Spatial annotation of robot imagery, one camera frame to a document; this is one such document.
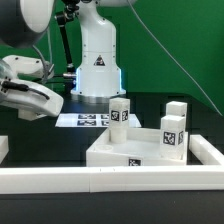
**black tabletop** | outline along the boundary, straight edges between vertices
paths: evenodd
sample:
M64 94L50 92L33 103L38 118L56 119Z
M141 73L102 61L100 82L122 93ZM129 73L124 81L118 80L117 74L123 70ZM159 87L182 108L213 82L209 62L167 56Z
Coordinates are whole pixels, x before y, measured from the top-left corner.
M201 134L221 152L224 119L184 94L128 93L131 113L142 127L160 128L166 103L188 103L189 134ZM74 102L65 96L62 113L108 113L108 104ZM0 107L0 135L9 137L4 167L85 166L85 152L105 128L59 128L57 118L17 118ZM188 164L200 164L191 154ZM0 195L1 223L223 223L224 191L151 191Z

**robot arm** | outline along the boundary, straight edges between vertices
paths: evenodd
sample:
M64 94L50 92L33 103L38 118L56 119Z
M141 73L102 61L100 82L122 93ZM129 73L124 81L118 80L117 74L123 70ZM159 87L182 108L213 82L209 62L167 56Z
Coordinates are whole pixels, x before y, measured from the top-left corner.
M54 4L55 0L1 0L0 44L34 45L49 25ZM57 116L63 98L42 85L18 79L14 69L0 60L0 104L28 111L29 117L22 113L22 118L32 120L30 113Z
M121 86L121 69L116 64L116 28L100 16L97 7L127 6L127 0L81 0L76 12L82 33L82 63L76 70L74 100L108 102L125 95Z

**tall white block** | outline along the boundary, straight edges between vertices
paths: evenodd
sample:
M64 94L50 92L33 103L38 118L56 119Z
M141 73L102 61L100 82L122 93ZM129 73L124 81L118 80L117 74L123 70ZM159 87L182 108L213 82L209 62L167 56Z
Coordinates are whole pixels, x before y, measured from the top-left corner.
M187 103L172 101L166 104L166 115L187 116Z
M130 100L124 98L110 99L109 129L110 140L113 143L125 143L129 127Z
M182 159L186 118L166 115L161 119L160 155L169 159Z

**white cube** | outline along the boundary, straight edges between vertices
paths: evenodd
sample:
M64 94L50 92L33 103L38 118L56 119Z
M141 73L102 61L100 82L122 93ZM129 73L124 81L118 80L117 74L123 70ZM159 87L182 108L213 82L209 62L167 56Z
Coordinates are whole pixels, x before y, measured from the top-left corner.
M186 117L166 115L161 119L162 130L182 131L185 129Z
M109 128L128 128L130 114L130 100L124 98L110 99Z
M172 101L166 104L166 115L184 116L187 115L187 103Z

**green wall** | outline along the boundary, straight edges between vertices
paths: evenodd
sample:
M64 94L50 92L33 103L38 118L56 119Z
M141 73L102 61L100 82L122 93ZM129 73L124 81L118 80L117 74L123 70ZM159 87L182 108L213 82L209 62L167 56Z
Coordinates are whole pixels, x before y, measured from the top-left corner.
M138 0L134 5L142 20L179 63L198 81L224 114L224 1ZM55 11L63 4L58 0ZM117 64L127 91L187 93L210 105L200 90L164 53L136 20L129 7L101 8L99 13L117 27ZM65 71L61 37L52 18L51 39L56 72ZM67 25L73 60L81 62L78 21ZM38 47L49 57L47 38ZM32 50L1 47L0 56Z

